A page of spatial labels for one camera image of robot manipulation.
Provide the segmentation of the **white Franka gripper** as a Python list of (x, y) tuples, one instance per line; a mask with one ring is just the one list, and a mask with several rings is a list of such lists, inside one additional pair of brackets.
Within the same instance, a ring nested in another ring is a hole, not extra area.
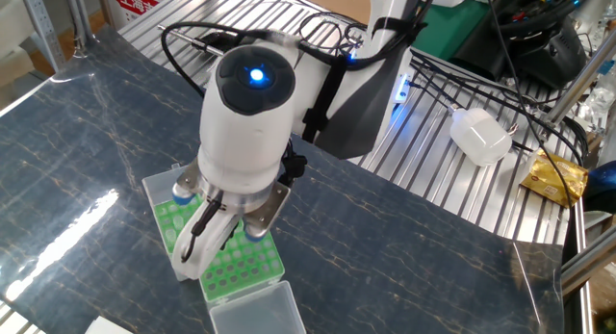
[(192, 241), (192, 228), (204, 214), (199, 206), (180, 232), (171, 256), (171, 265), (178, 280), (198, 279), (213, 262), (220, 248), (229, 238), (240, 216), (217, 211), (204, 231)]

